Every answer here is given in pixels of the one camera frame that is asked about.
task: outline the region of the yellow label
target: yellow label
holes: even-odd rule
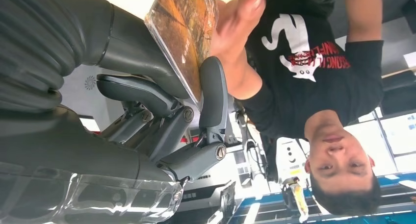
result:
[[[290,175],[296,175],[296,174],[299,174],[301,172],[302,172],[301,169],[296,169],[296,170],[290,171]]]

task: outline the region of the white graphic print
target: white graphic print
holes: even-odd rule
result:
[[[294,54],[294,58],[288,61],[285,56],[281,55],[281,63],[289,71],[296,73],[294,78],[309,79],[310,81],[316,82],[313,73],[321,65],[323,56],[321,54],[317,54],[315,58],[310,56],[311,48],[309,46],[305,20],[300,15],[280,14],[280,17],[274,21],[272,26],[272,42],[269,42],[265,36],[261,38],[261,42],[268,50],[275,50],[277,48],[279,35],[282,30],[286,33],[286,38],[289,42],[290,50]]]

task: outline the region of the man's mouth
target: man's mouth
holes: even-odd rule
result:
[[[324,138],[324,142],[326,143],[335,143],[335,142],[339,142],[343,139],[343,136],[338,136],[338,135],[330,135]]]

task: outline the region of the clear plastic cover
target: clear plastic cover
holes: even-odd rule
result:
[[[49,168],[28,173],[21,166],[0,163],[0,223],[158,223],[176,212],[182,194],[177,182]]]
[[[155,0],[145,18],[191,99],[200,105],[199,67],[209,55],[217,22],[215,0]]]
[[[299,209],[299,222],[303,223],[309,218],[309,209],[308,205],[306,204],[305,195],[303,194],[303,188],[298,183],[291,184],[290,188],[293,192],[293,196],[295,197],[296,204]]]

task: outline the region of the black hair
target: black hair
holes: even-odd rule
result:
[[[316,201],[333,215],[363,216],[374,214],[381,200],[380,184],[374,173],[372,183],[369,191],[327,194],[311,174],[312,193]]]

